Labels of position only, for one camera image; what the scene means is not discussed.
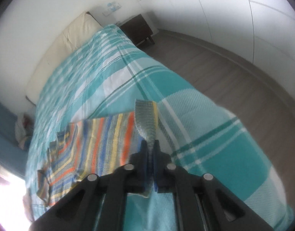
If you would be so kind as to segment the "multicolour striped knit sweater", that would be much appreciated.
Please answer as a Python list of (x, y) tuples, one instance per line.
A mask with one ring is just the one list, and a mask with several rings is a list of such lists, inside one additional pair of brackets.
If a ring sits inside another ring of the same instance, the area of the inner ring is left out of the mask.
[(141, 100), (133, 112), (69, 123), (49, 144), (37, 172), (38, 198), (52, 207), (88, 175), (112, 173), (139, 152), (143, 140), (151, 149), (157, 128), (156, 102)]

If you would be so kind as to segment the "dark wooden nightstand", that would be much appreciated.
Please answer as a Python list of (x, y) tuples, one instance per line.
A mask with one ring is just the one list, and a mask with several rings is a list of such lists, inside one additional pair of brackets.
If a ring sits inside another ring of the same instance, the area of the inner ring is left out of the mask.
[(119, 28), (134, 45), (140, 45), (143, 41), (147, 40), (149, 40), (151, 44), (155, 44), (152, 39), (153, 32), (141, 14), (129, 18), (123, 22)]

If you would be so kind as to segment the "blue curtain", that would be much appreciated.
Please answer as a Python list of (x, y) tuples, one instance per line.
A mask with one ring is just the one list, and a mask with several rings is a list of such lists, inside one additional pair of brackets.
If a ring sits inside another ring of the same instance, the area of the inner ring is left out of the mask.
[(28, 152), (15, 139), (17, 117), (0, 103), (0, 165), (15, 176), (24, 179)]

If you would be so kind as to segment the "wall socket panel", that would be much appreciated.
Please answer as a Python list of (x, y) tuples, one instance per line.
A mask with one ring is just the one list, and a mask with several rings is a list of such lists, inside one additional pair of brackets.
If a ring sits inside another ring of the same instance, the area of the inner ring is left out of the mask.
[(107, 4), (107, 7), (103, 11), (103, 15), (105, 17), (111, 15), (113, 12), (116, 12), (117, 10), (121, 9), (121, 5), (118, 2), (111, 2)]

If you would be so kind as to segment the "teal white plaid bedspread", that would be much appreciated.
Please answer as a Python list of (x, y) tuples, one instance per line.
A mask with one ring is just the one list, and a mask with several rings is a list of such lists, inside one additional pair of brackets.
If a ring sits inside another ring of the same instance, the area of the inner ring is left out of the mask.
[(293, 211), (270, 160), (237, 116), (138, 49), (111, 24), (94, 34), (52, 73), (36, 104), (26, 166), (33, 219), (47, 208), (38, 198), (38, 170), (47, 149), (69, 123), (133, 112), (154, 101), (156, 139), (189, 173), (210, 173), (274, 230), (286, 230)]

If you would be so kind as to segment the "cream padded headboard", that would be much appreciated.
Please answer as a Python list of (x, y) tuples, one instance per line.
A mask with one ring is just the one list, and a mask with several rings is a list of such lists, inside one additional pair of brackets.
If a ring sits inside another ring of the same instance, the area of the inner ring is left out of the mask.
[(36, 105), (54, 70), (101, 29), (102, 26), (89, 12), (83, 12), (75, 18), (57, 36), (37, 64), (26, 86), (26, 99)]

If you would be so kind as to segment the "white wardrobe doors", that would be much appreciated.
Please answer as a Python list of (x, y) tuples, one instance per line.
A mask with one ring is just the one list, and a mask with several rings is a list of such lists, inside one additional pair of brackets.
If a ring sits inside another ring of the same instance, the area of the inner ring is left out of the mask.
[(197, 37), (257, 64), (268, 49), (295, 63), (288, 0), (138, 0), (156, 27)]

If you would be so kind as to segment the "pile of clothes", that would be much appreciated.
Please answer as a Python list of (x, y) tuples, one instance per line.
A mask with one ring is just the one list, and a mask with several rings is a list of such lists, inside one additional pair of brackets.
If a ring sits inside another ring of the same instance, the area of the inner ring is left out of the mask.
[(34, 132), (34, 121), (27, 114), (20, 114), (15, 122), (15, 139), (21, 150), (27, 151)]

